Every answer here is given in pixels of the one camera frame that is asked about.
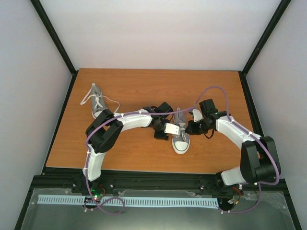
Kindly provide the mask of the white shoelace of sneaker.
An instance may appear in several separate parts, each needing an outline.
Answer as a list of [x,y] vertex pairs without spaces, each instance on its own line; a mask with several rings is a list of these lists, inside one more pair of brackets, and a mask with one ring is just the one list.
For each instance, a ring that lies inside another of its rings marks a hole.
[[184,132],[186,128],[186,119],[184,113],[179,112],[178,114],[174,115],[174,122],[181,128],[180,135],[174,138],[174,143],[177,144],[179,142],[187,142],[187,134]]

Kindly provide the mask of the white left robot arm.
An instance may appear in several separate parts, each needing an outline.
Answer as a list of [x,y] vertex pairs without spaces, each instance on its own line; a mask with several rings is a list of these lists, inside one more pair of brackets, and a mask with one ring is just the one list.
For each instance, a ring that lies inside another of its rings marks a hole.
[[106,153],[115,145],[119,135],[127,130],[150,127],[154,138],[168,140],[169,134],[178,136],[180,128],[167,119],[174,111],[166,102],[159,107],[147,106],[135,112],[112,113],[106,109],[90,124],[86,130],[87,158],[83,168],[86,177],[83,187],[89,193],[100,187],[98,178]]

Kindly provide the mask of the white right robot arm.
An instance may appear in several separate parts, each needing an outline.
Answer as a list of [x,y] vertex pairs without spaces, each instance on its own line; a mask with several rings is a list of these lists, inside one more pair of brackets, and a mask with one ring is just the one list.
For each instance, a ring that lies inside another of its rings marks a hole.
[[219,132],[241,151],[239,166],[217,174],[223,185],[278,184],[281,167],[273,138],[253,133],[227,111],[218,111],[212,99],[204,100],[199,105],[199,110],[190,112],[193,119],[188,122],[186,133],[206,135],[208,131]]

